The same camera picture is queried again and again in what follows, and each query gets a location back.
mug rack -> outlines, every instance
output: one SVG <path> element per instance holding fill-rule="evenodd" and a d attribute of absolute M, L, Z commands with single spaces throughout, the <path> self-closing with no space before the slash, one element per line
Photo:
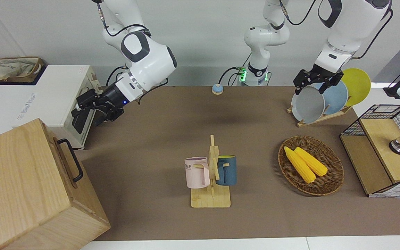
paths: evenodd
<path fill-rule="evenodd" d="M 193 208 L 226 208 L 231 206 L 231 194 L 229 186 L 216 184 L 219 180 L 217 162 L 219 159 L 219 146 L 215 145 L 214 135 L 211 135 L 209 146 L 209 179 L 211 184 L 205 188 L 191 189 L 191 206 Z"/>

wicker basket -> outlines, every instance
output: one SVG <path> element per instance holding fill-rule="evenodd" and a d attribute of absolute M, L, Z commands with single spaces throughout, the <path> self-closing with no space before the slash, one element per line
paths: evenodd
<path fill-rule="evenodd" d="M 290 149 L 301 147 L 323 163 L 328 172 L 322 177 L 317 176 L 310 184 L 306 183 L 294 169 L 285 154 L 284 146 Z M 279 165 L 286 179 L 298 190 L 316 196 L 322 196 L 337 191 L 343 182 L 343 166 L 338 156 L 325 143 L 309 136 L 295 136 L 282 143 L 278 155 Z"/>

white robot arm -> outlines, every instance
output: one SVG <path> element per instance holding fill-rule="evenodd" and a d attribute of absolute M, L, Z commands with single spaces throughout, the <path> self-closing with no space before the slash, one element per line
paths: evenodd
<path fill-rule="evenodd" d="M 263 16 L 269 25 L 249 28 L 245 33 L 245 43 L 251 48 L 249 62 L 243 70 L 241 82 L 248 86 L 259 86 L 266 78 L 270 52 L 266 46 L 285 44 L 289 39 L 289 29 L 279 0 L 266 0 Z"/>
<path fill-rule="evenodd" d="M 369 37 L 385 14 L 391 10 L 392 0 L 322 0 L 319 18 L 331 29 L 327 43 L 310 71 L 302 69 L 294 79 L 299 94 L 302 88 L 314 82 L 323 82 L 323 93 L 335 86 L 343 76 L 341 67 Z"/>
<path fill-rule="evenodd" d="M 106 25 L 101 0 L 92 1 L 97 3 L 105 26 L 105 41 L 125 56 L 128 69 L 102 94 L 90 90 L 80 95 L 72 114 L 77 117 L 98 109 L 105 114 L 103 120 L 114 121 L 124 113 L 123 106 L 160 85 L 176 69 L 177 62 L 168 46 L 151 38 L 136 0 L 104 0 L 115 22 L 110 26 Z"/>

brown tabletop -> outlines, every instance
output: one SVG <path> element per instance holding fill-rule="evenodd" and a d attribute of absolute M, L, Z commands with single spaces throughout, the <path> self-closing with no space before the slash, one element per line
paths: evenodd
<path fill-rule="evenodd" d="M 161 87 L 115 122 L 91 128 L 77 152 L 112 228 L 97 240 L 232 239 L 400 235 L 400 199 L 367 198 L 339 139 L 346 115 L 297 128 L 285 110 L 293 87 Z M 193 209 L 184 158 L 237 155 L 230 208 Z M 278 168 L 282 142 L 317 138 L 338 155 L 345 180 L 336 193 L 309 197 Z"/>

corn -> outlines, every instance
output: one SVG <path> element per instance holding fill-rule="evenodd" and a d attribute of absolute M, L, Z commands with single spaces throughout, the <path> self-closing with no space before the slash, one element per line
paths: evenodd
<path fill-rule="evenodd" d="M 308 165 L 308 167 L 318 176 L 324 176 L 325 174 L 327 174 L 327 167 L 323 165 L 319 160 L 314 158 L 312 155 L 310 155 L 308 152 L 300 147 L 296 147 L 294 152 L 300 158 L 302 158 L 302 160 Z"/>
<path fill-rule="evenodd" d="M 311 183 L 316 180 L 316 175 L 311 171 L 307 164 L 289 147 L 284 147 L 286 157 L 292 163 L 296 171 L 300 174 L 306 183 Z"/>

